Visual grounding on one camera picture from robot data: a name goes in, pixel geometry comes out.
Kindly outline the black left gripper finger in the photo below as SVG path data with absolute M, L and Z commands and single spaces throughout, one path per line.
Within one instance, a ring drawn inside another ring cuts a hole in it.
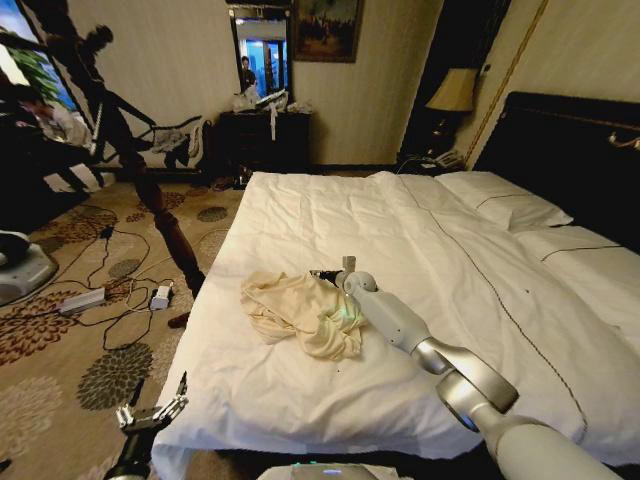
M 187 372 L 184 371 L 174 397 L 166 405 L 154 408 L 151 416 L 152 423 L 171 424 L 188 404 L 187 389 Z
M 119 428 L 124 431 L 127 427 L 132 426 L 135 423 L 135 407 L 140 398 L 141 391 L 145 383 L 145 378 L 141 378 L 129 401 L 124 405 L 118 406 L 115 410 L 115 417 Z

